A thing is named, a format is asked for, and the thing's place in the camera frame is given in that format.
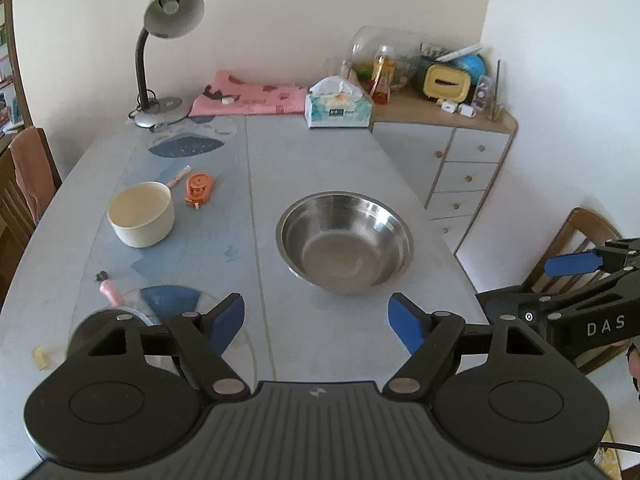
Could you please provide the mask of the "person's right hand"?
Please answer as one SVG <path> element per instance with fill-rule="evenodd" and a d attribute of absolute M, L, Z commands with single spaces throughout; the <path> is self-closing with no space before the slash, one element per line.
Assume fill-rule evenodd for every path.
<path fill-rule="evenodd" d="M 640 391 L 640 353 L 635 344 L 631 344 L 626 353 L 629 374 L 632 377 L 634 388 Z"/>

